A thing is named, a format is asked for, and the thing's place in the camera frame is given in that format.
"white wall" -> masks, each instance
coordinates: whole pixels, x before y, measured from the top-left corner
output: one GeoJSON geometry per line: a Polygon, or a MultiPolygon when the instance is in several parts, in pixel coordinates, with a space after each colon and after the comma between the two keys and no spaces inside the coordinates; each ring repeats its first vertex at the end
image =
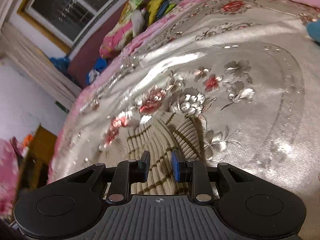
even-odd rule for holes
{"type": "Polygon", "coordinates": [[[29,40],[31,40],[47,57],[64,57],[66,54],[46,36],[24,20],[17,14],[17,10],[23,0],[17,0],[12,14],[9,17],[15,27],[17,27],[29,40]]]}
{"type": "Polygon", "coordinates": [[[18,141],[41,125],[55,135],[67,114],[33,79],[7,59],[0,60],[0,138],[18,141]]]}

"gray textured platform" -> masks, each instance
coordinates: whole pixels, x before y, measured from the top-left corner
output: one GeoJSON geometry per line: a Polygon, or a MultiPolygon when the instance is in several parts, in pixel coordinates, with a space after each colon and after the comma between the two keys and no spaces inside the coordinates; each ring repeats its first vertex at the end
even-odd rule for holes
{"type": "MultiPolygon", "coordinates": [[[[220,222],[212,208],[187,196],[133,196],[109,207],[101,221],[69,240],[249,240],[220,222]]],[[[291,236],[287,240],[300,239],[291,236]]]]}

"striped fabric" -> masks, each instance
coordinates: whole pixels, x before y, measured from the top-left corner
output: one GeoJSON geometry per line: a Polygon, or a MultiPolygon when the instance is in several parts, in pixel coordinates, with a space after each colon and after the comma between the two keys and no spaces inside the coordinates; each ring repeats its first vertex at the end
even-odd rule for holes
{"type": "Polygon", "coordinates": [[[199,159],[200,144],[194,120],[180,114],[160,112],[136,129],[121,128],[104,163],[110,163],[113,155],[122,156],[123,160],[139,159],[143,151],[148,150],[151,153],[148,181],[133,184],[131,193],[187,194],[188,184],[176,183],[173,177],[171,152],[175,149],[180,149],[186,159],[199,159]]]}

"crosshair logo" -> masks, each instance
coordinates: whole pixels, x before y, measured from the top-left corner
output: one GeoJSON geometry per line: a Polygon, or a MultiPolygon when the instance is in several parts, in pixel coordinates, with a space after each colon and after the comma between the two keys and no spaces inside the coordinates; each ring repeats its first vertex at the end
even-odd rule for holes
{"type": "Polygon", "coordinates": [[[162,203],[163,201],[165,201],[163,198],[157,198],[155,201],[157,201],[158,203],[162,203]]]}

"metal screw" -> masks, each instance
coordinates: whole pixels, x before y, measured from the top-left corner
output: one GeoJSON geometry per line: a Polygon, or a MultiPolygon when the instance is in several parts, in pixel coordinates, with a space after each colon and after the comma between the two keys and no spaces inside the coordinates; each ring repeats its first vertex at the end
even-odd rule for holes
{"type": "Polygon", "coordinates": [[[121,194],[112,194],[109,196],[109,200],[112,202],[119,202],[124,199],[124,196],[121,194]]]}
{"type": "Polygon", "coordinates": [[[199,194],[196,196],[196,199],[200,202],[208,202],[211,200],[211,196],[208,194],[199,194]]]}

